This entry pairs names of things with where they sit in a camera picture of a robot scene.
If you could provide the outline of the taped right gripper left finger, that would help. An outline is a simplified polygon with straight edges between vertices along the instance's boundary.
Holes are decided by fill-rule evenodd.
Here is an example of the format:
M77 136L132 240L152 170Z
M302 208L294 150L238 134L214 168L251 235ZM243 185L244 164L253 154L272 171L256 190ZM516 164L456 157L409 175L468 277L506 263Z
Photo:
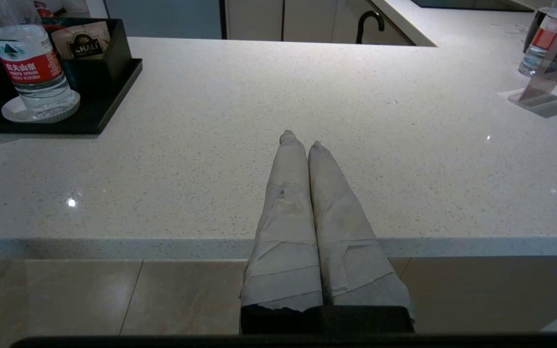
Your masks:
M291 130L279 139L246 264L241 305L307 310L323 303L307 153Z

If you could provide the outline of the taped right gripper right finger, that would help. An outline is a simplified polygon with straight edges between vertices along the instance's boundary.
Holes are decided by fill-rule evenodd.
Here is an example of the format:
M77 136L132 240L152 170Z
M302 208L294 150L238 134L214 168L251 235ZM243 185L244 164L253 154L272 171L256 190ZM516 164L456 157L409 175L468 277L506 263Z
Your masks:
M396 306L414 319L408 288L331 151L316 141L308 167L323 297L334 306Z

